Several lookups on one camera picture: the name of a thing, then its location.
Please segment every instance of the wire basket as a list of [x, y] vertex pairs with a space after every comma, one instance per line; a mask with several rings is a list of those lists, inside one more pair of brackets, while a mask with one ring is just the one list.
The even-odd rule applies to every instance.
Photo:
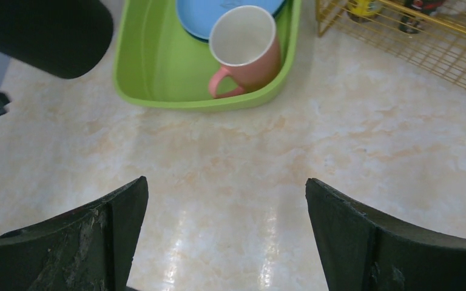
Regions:
[[466, 0], [316, 0], [316, 19], [466, 89]]

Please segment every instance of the wire grid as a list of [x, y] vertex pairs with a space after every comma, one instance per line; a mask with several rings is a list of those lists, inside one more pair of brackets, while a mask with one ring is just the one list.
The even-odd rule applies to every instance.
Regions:
[[[335, 24], [348, 35], [466, 89], [466, 0], [448, 0], [435, 18], [405, 8], [402, 1], [381, 0], [383, 9], [377, 16], [360, 16], [361, 21], [348, 17], [348, 0], [316, 1], [319, 36]], [[405, 13], [426, 19], [419, 33], [398, 29]]]

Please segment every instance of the black cylinder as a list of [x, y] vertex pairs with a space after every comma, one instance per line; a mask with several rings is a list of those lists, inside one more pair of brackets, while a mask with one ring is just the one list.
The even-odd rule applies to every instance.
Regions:
[[0, 1], [0, 52], [60, 78], [94, 68], [112, 35], [99, 0]]

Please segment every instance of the green tray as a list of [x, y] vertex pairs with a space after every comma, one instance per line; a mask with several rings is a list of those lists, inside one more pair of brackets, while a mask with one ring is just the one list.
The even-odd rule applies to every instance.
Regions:
[[[283, 67], [264, 88], [212, 99], [208, 81], [218, 70], [208, 44], [181, 27], [175, 0], [126, 0], [118, 35], [114, 81], [117, 93], [142, 106], [217, 112], [264, 104], [281, 92], [295, 55], [302, 0], [287, 0], [276, 22]], [[220, 91], [233, 89], [226, 80]]]

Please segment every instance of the pink mug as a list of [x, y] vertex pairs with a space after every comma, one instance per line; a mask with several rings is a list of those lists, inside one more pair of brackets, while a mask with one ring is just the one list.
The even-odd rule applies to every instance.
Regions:
[[[208, 84], [214, 99], [261, 89], [281, 69], [276, 22], [269, 12], [258, 6], [239, 6], [222, 15], [212, 28], [209, 46], [221, 64]], [[217, 87], [225, 77], [231, 77], [238, 87], [217, 94]]]

